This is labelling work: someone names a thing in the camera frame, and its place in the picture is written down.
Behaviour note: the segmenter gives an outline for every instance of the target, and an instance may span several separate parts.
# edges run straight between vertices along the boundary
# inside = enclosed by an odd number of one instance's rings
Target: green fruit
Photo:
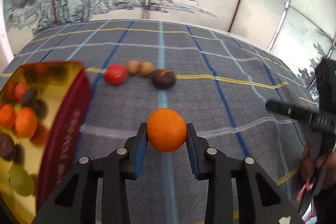
[[[14,164],[9,171],[9,184],[22,196],[32,195],[35,188],[31,176],[18,164]]]

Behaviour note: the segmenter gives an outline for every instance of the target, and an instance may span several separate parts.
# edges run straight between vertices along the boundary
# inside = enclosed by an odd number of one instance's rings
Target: silver rivet
[[[81,163],[81,164],[85,164],[85,163],[87,163],[89,161],[89,158],[88,157],[81,157],[80,159],[79,159],[79,163]]]
[[[126,154],[126,152],[127,152],[127,150],[125,149],[125,148],[119,148],[118,150],[117,150],[117,153],[119,154],[119,155],[124,155],[124,154]]]
[[[246,162],[247,164],[253,164],[253,163],[254,163],[254,159],[251,158],[251,157],[247,157],[247,158],[245,159],[245,162]]]
[[[208,149],[207,149],[207,152],[208,152],[208,154],[210,154],[210,155],[214,155],[214,154],[217,153],[217,150],[211,147],[211,148],[208,148]]]

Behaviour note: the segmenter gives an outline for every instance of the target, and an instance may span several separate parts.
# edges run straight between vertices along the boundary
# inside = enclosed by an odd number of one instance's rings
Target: box
[[[16,125],[13,128],[0,126],[0,133],[10,136],[16,147],[13,160],[0,158],[0,193],[19,223],[29,224],[72,166],[80,127],[91,100],[91,90],[79,62],[22,65],[0,91],[0,101],[13,105],[16,115],[22,106],[14,99],[12,89],[22,82],[37,91],[37,100],[34,99],[31,108],[38,116],[39,134],[36,133],[31,139],[19,138]],[[9,171],[14,164],[23,167],[33,178],[33,195],[21,196],[11,187]]]

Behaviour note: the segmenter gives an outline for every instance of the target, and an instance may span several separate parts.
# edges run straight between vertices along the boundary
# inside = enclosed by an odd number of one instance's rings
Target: white sticker
[[[279,224],[290,224],[291,222],[291,217],[283,217],[282,219],[279,220]]]

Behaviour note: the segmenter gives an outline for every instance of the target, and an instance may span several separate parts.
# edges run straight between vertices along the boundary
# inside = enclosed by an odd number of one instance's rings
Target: pink ribbon
[[[312,183],[309,183],[309,181],[307,181],[302,189],[299,191],[299,193],[297,194],[297,197],[296,197],[296,202],[300,202],[300,200],[302,199],[302,195],[305,191],[310,191],[313,187],[313,184]]]

